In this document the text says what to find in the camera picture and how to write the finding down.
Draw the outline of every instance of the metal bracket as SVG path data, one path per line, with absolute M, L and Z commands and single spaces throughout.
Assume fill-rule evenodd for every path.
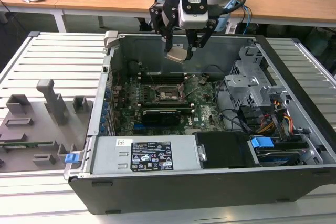
M 242 61 L 260 64 L 263 59 L 263 54 L 257 47 L 242 47 L 239 51 L 239 56 Z
M 272 86 L 272 87 L 264 86 L 260 91 L 262 102 L 268 101 L 270 94 L 282 94 L 282 93 L 287 93 L 287 90 L 285 89 L 284 86 Z
M 107 31 L 104 36 L 104 45 L 106 48 L 111 48 L 119 44 L 118 31 Z

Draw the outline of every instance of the slotted metal surface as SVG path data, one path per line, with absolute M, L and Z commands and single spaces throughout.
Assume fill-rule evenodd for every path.
M 40 33 L 29 37 L 26 46 L 13 57 L 0 83 L 0 123 L 11 94 L 25 94 L 29 101 L 44 101 L 36 90 L 39 79 L 54 79 L 54 90 L 65 101 L 96 95 L 104 54 L 104 34 Z
M 291 39 L 268 38 L 267 40 L 336 130 L 336 81 L 334 77 L 302 44 L 294 43 Z M 273 69 L 269 67 L 268 71 L 275 82 L 281 85 Z

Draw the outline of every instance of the blue connector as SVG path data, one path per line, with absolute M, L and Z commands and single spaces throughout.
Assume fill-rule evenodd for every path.
M 79 154 L 78 153 L 69 153 L 65 157 L 66 164 L 78 164 L 79 163 Z
M 274 144 L 270 137 L 256 136 L 251 140 L 253 148 L 273 148 Z

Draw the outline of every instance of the green circuit board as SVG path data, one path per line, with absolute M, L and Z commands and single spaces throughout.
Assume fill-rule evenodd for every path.
M 193 76 L 182 84 L 141 84 L 129 78 L 122 85 L 115 105 L 117 111 L 117 134 L 131 135 L 191 135 L 197 131 L 225 130 L 224 122 L 216 110 L 216 82 L 206 82 L 203 76 Z M 177 126 L 145 127 L 141 122 L 143 110 L 154 106 L 155 110 L 180 110 L 180 124 Z

